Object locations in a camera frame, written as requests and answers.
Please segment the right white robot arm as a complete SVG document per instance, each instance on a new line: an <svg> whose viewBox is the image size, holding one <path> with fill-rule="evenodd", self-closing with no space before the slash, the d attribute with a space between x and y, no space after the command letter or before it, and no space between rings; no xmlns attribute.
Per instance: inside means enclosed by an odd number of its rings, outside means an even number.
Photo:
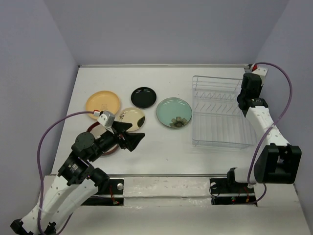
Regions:
<svg viewBox="0 0 313 235"><path fill-rule="evenodd" d="M258 68L243 75L237 97L239 109L254 128L259 143L247 168L231 168L225 180L226 188L238 191L243 183L293 184L302 151L283 137L273 121L268 104L260 97L267 69Z"/></svg>

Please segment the teal flower plate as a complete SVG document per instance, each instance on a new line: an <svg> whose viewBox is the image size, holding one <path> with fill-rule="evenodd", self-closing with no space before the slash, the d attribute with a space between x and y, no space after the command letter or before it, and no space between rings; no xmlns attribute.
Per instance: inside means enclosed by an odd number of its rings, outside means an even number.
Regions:
<svg viewBox="0 0 313 235"><path fill-rule="evenodd" d="M183 99L177 97L166 98L156 108L158 121L172 129L186 126L192 118L192 109Z"/></svg>

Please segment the pale orange plate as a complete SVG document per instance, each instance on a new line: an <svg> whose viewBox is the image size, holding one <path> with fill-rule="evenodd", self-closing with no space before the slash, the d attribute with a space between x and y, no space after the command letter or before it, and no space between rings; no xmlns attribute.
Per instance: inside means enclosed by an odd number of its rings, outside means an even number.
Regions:
<svg viewBox="0 0 313 235"><path fill-rule="evenodd" d="M86 111L110 111L116 114L120 110L119 96L112 91L99 91L91 95L86 101Z"/></svg>

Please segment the cream plate with black motif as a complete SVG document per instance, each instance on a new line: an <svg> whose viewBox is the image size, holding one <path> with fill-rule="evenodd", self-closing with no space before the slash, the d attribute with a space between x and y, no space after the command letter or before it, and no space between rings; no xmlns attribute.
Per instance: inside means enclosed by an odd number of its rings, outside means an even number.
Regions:
<svg viewBox="0 0 313 235"><path fill-rule="evenodd" d="M133 132L142 127L145 122L145 114L139 108L129 107L122 110L119 115L117 115L115 120L119 122L131 123L132 127L127 131Z"/></svg>

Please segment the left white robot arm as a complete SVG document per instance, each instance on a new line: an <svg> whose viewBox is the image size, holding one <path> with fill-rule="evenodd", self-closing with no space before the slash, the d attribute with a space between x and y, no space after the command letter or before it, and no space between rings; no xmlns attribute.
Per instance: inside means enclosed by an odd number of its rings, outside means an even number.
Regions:
<svg viewBox="0 0 313 235"><path fill-rule="evenodd" d="M114 121L112 131L98 138L90 132L79 134L50 188L26 216L12 222L11 229L18 235L56 234L78 206L108 189L109 176L91 163L115 145L133 151L145 137L144 133L129 133L131 127L130 123Z"/></svg>

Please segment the black glossy plate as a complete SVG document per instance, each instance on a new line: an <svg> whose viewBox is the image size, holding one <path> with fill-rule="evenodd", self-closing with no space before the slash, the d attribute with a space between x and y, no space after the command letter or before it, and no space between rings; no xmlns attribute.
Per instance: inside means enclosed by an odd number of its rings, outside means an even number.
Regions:
<svg viewBox="0 0 313 235"><path fill-rule="evenodd" d="M140 87L131 94L131 102L134 106L147 109L154 105L157 99L156 92L149 87Z"/></svg>

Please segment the red rimmed white plate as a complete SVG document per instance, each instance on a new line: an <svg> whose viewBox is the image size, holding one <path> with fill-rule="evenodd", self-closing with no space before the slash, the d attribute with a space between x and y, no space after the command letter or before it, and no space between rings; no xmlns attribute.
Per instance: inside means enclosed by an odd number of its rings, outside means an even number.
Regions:
<svg viewBox="0 0 313 235"><path fill-rule="evenodd" d="M106 132L105 127L103 127L100 123L95 122L93 123L88 129L87 132L90 132L93 134L93 136L97 139L99 138L103 133ZM117 149L119 148L119 146L116 144L114 147L112 147L111 149L109 149L108 151L104 152L102 154L102 157L104 156L108 156L112 153L114 153Z"/></svg>

